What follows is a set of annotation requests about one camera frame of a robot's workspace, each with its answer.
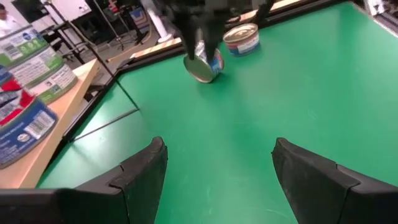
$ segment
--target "white shirt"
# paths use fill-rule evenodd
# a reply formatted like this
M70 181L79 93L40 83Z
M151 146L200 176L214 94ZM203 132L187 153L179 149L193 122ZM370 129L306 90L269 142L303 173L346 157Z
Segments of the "white shirt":
M7 19L5 21L0 19L0 37L8 35L20 28L22 28L22 26L10 15L7 15Z

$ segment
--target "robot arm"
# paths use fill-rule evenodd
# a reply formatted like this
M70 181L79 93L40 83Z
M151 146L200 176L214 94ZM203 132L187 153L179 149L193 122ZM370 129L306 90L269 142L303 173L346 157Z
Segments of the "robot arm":
M228 20L253 8L244 0L141 0L152 1L160 17L165 18L177 31L190 59L194 58L198 30L205 42L207 58L213 58L217 46L223 41ZM275 0L257 0L259 10L250 22L264 20Z

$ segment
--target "wooden shelf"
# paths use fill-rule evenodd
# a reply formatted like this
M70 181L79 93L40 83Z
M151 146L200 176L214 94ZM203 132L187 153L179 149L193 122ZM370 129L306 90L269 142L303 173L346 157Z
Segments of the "wooden shelf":
M27 155L0 170L0 189L36 186L99 69L100 63L97 59L74 69L78 83L49 105L49 108L58 115L58 123L53 131Z

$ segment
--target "can lid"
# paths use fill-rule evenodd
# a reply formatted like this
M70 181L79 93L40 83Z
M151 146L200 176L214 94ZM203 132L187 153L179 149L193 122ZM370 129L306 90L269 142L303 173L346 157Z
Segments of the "can lid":
M242 24L225 33L223 39L226 43L237 42L244 40L253 33L257 32L257 30L258 26L255 24Z
M195 56L193 60L190 60L189 56L186 55L184 57L184 65L187 71L199 82L209 83L213 81L215 77L211 67L197 56Z

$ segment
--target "person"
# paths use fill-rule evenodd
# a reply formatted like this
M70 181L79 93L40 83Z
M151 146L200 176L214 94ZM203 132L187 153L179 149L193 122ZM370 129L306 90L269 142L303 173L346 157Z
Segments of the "person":
M0 37L8 35L20 28L22 28L22 26L18 21L9 15L3 4L0 4Z

